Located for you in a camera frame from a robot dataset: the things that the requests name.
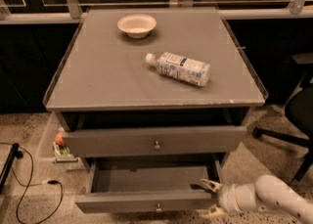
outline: black pole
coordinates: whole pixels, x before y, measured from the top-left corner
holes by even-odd
[[[6,183],[6,179],[8,177],[9,172],[10,172],[13,160],[19,153],[19,146],[20,145],[18,143],[15,143],[15,144],[12,145],[10,153],[9,153],[9,155],[7,157],[7,160],[6,160],[5,164],[4,164],[4,167],[3,167],[2,171],[1,171],[1,175],[0,175],[0,193],[2,191],[2,188],[3,188],[4,184]]]

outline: label on bottle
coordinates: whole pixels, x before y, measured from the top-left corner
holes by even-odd
[[[209,78],[209,64],[163,53],[158,59],[158,71],[161,74],[184,80],[197,86],[204,86]]]

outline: black cabinet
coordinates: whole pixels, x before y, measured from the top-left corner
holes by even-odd
[[[76,28],[0,26],[0,112],[45,112],[43,96]]]
[[[313,52],[313,19],[237,20],[229,25],[269,92],[267,104],[284,104],[305,72],[291,55]]]

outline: chair base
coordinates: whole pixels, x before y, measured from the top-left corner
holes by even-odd
[[[275,131],[255,127],[253,129],[252,136],[255,139],[258,139],[261,135],[271,136],[271,137],[280,139],[282,141],[292,143],[292,144],[298,145],[298,146],[303,147],[303,148],[307,148],[309,150],[308,153],[304,157],[303,164],[300,166],[300,168],[298,169],[298,171],[296,172],[296,174],[294,175],[292,180],[289,182],[289,185],[294,180],[300,181],[302,179],[302,177],[304,176],[304,174],[309,169],[309,167],[313,164],[313,146],[311,144],[311,141],[313,141],[313,140],[311,140],[311,139],[307,140],[304,138],[291,136],[289,134],[278,133]]]

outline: chair seat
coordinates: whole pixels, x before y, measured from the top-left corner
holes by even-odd
[[[285,108],[287,119],[310,139],[313,138],[313,85],[293,96]]]

